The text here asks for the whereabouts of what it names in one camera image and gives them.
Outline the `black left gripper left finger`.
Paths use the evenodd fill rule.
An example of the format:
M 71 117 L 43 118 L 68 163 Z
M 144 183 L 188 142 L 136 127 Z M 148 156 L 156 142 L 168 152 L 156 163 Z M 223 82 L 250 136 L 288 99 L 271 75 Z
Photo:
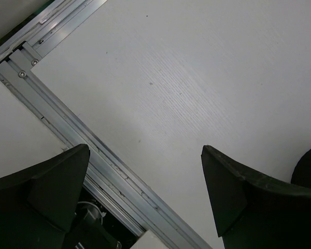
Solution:
M 61 248 L 89 165 L 88 145 L 0 178 L 0 248 Z

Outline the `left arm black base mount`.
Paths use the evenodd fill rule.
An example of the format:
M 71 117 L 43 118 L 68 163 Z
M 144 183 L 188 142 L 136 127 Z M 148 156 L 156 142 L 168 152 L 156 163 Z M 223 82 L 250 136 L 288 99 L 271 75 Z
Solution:
M 83 188 L 62 248 L 131 248 L 137 239 Z

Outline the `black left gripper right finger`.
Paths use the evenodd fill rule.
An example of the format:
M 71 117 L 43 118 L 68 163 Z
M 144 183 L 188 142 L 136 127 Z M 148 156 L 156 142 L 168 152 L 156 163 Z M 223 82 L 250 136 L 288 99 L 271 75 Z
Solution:
M 270 177 L 209 145 L 201 158 L 225 248 L 311 248 L 311 188 Z

